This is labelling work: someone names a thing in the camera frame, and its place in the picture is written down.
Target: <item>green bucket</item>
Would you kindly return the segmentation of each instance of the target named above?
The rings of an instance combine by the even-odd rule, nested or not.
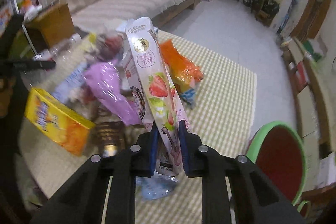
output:
[[[306,158],[302,141],[286,123],[275,121],[262,126],[246,156],[255,163],[296,205],[306,182]]]

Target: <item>checkered mat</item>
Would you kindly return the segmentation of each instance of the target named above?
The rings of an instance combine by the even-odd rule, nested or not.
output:
[[[194,109],[184,105],[194,133],[201,137],[203,144],[222,155],[235,157],[245,152],[254,119],[257,76],[205,47],[159,31],[160,42],[169,38],[177,50],[199,65],[205,74],[196,92]],[[58,64],[57,73],[42,85],[44,89],[56,86],[81,62],[83,45],[85,40],[73,50],[66,64]],[[34,179],[48,197],[96,152],[92,150],[81,157],[73,156],[26,119],[21,130],[20,149]],[[172,195],[152,201],[145,201],[137,189],[137,224],[200,223],[201,210],[201,178],[185,177]]]
[[[172,38],[180,54],[201,67],[205,74],[196,92],[196,105],[184,105],[194,133],[221,155],[245,152],[254,119],[257,76],[205,47],[160,31],[160,42]],[[202,179],[187,177],[172,195],[145,201],[136,195],[136,223],[201,223]]]

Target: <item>strawberry snack package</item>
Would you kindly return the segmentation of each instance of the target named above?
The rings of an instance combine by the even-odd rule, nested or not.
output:
[[[189,126],[188,119],[162,60],[150,18],[129,21],[125,31],[128,45],[124,45],[122,63],[127,80],[144,126],[150,131],[154,120],[162,139],[156,171],[176,176],[183,171],[177,129],[182,119]]]

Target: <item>purple plastic bag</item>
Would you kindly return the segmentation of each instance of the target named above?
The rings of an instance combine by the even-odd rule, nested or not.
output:
[[[127,101],[120,93],[120,78],[113,65],[117,62],[118,60],[115,58],[111,62],[99,62],[91,65],[84,72],[85,81],[98,101],[111,113],[118,115],[126,126],[142,124],[134,102]]]

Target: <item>yellow box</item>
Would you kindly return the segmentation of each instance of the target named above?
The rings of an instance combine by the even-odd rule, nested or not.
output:
[[[43,134],[80,156],[90,129],[95,124],[69,109],[43,89],[32,88],[25,116]]]

